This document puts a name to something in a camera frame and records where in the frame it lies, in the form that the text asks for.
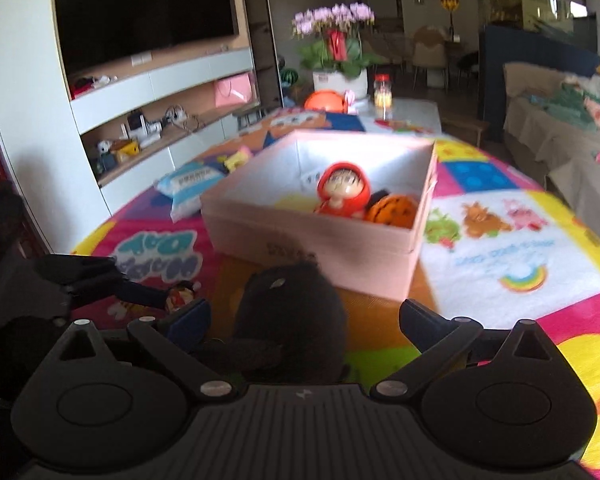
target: green leaves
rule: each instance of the green leaves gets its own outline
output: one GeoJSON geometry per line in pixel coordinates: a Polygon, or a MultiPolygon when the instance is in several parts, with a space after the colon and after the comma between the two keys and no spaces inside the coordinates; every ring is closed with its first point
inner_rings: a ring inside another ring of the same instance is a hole
{"type": "Polygon", "coordinates": [[[362,65],[356,61],[341,61],[339,65],[340,70],[338,71],[342,72],[348,79],[357,78],[362,72],[363,68],[362,65]]]}
{"type": "Polygon", "coordinates": [[[345,45],[347,45],[347,60],[359,60],[360,56],[362,55],[362,47],[360,47],[360,42],[354,38],[347,38],[345,40],[345,45]]]}
{"type": "Polygon", "coordinates": [[[384,61],[376,54],[363,54],[360,42],[357,38],[347,38],[347,60],[335,61],[327,46],[326,40],[318,40],[309,45],[303,45],[298,49],[302,58],[300,65],[312,71],[324,70],[325,72],[338,71],[348,79],[355,79],[360,73],[372,64],[384,61]]]}

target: red cloth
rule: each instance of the red cloth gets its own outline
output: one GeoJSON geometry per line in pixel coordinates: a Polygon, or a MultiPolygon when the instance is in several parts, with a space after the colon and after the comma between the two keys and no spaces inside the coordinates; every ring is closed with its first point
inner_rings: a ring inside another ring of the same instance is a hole
{"type": "Polygon", "coordinates": [[[347,44],[345,42],[344,32],[340,30],[329,30],[327,32],[329,41],[329,50],[333,59],[336,61],[347,60],[347,44]]]}

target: white flower pot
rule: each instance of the white flower pot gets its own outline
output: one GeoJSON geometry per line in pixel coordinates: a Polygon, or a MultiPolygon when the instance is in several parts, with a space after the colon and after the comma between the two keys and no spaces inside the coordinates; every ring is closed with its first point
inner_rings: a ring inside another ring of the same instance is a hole
{"type": "Polygon", "coordinates": [[[352,90],[356,94],[356,101],[366,97],[368,80],[366,68],[355,79],[347,79],[340,72],[314,72],[314,88],[318,90],[333,90],[344,94],[352,90]]]}

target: watermelon toy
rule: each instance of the watermelon toy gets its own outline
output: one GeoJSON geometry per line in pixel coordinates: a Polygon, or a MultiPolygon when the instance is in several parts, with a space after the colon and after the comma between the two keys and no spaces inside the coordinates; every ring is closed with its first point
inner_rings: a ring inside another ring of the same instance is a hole
{"type": "Polygon", "coordinates": [[[298,82],[298,71],[293,68],[283,68],[280,71],[280,82],[288,83],[289,86],[295,85],[298,82]]]}

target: colorful play mat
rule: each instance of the colorful play mat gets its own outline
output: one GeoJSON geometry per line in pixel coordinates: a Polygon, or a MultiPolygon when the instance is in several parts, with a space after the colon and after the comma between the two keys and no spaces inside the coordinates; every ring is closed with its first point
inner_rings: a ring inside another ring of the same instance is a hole
{"type": "MultiPolygon", "coordinates": [[[[277,138],[296,128],[421,135],[408,124],[287,108],[203,158],[231,155],[241,145],[257,152],[267,132],[277,138]]],[[[444,317],[469,316],[486,328],[537,319],[598,407],[582,463],[600,479],[600,240],[515,168],[449,136],[437,136],[436,153],[438,184],[410,296],[444,317]]],[[[210,335],[227,337],[242,288],[260,267],[215,253],[200,215],[174,224],[170,209],[170,198],[148,189],[75,252],[114,256],[123,272],[147,285],[198,282],[199,295],[212,304],[210,335]]],[[[349,314],[350,380],[369,386],[417,355],[398,328],[398,303],[340,294],[349,314]]],[[[119,328],[148,313],[163,314],[109,300],[74,315],[119,328]]]]}

